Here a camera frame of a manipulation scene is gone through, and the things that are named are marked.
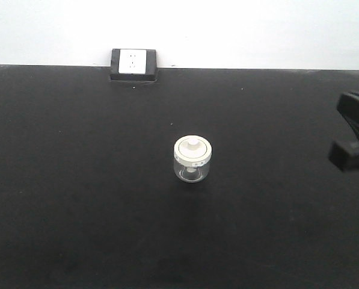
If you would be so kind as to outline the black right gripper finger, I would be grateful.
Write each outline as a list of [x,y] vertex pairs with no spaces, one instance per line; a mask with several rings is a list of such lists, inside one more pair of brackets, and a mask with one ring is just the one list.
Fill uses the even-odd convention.
[[328,159],[342,172],[359,171],[359,141],[334,141]]
[[359,139],[359,92],[344,92],[337,103],[337,111]]

